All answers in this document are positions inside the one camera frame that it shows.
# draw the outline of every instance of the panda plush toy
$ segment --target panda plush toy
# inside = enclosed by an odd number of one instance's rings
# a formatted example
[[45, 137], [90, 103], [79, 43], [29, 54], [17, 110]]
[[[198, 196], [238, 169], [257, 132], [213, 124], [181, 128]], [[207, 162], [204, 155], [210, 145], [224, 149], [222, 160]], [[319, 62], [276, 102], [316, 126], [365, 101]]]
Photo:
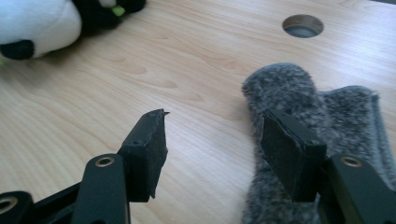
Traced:
[[75, 42], [83, 29], [113, 29], [146, 0], [0, 0], [0, 53], [40, 57]]

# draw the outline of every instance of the round hole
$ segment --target round hole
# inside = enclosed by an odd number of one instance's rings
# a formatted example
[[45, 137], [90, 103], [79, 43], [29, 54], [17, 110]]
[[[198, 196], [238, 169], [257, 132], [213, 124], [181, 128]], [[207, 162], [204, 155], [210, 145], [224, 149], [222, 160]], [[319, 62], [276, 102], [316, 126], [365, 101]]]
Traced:
[[352, 167], [361, 167], [361, 161], [352, 158], [352, 157], [342, 157], [341, 161], [348, 166], [352, 166]]
[[6, 197], [0, 199], [0, 215], [11, 210], [15, 205], [17, 205], [18, 199], [16, 197]]
[[111, 157], [103, 157], [99, 160], [96, 161], [95, 165], [98, 167], [105, 167], [110, 165], [111, 163], [114, 162], [114, 159]]
[[320, 35], [324, 29], [323, 23], [318, 18], [309, 15], [288, 17], [283, 21], [282, 27], [289, 35], [300, 38]]

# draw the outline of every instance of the white plush fabric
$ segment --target white plush fabric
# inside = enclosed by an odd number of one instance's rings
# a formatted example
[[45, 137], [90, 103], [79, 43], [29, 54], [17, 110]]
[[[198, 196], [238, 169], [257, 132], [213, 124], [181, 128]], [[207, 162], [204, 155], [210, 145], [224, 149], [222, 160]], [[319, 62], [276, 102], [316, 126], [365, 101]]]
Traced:
[[71, 0], [0, 0], [0, 45], [35, 43], [35, 57], [72, 44], [81, 18]]
[[99, 0], [99, 3], [102, 7], [111, 8], [117, 4], [116, 0]]

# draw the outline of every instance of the black plush fabric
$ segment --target black plush fabric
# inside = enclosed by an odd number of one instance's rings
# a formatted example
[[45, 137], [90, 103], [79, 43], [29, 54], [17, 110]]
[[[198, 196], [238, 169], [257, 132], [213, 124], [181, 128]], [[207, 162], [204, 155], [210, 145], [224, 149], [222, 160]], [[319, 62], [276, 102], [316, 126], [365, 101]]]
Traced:
[[305, 70], [292, 63], [259, 69], [243, 84], [256, 140], [256, 173], [242, 222], [319, 223], [317, 203], [293, 203], [262, 158], [262, 111], [275, 108], [294, 116], [322, 138], [327, 154], [347, 153], [371, 163], [396, 190], [396, 168], [378, 106], [378, 94], [360, 86], [319, 92]]
[[[99, 0], [73, 0], [73, 3], [78, 9], [84, 31], [114, 29], [120, 23], [120, 17], [111, 8], [102, 7]], [[143, 9], [146, 0], [118, 0], [117, 4], [128, 14]]]
[[35, 44], [32, 40], [21, 40], [14, 43], [0, 45], [1, 54], [9, 59], [30, 59], [35, 54]]

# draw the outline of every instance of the wood grain surface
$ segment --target wood grain surface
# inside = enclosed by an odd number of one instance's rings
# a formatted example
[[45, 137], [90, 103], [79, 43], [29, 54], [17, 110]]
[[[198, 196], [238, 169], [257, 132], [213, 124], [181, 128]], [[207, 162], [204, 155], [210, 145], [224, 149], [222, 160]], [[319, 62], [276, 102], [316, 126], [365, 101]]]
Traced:
[[[324, 23], [287, 35], [287, 17]], [[320, 91], [378, 91], [396, 154], [396, 6], [363, 0], [148, 0], [116, 30], [43, 58], [0, 67], [0, 192], [35, 201], [114, 153], [140, 116], [164, 108], [168, 159], [157, 198], [131, 204], [133, 223], [239, 223], [254, 175], [243, 81], [297, 63]]]

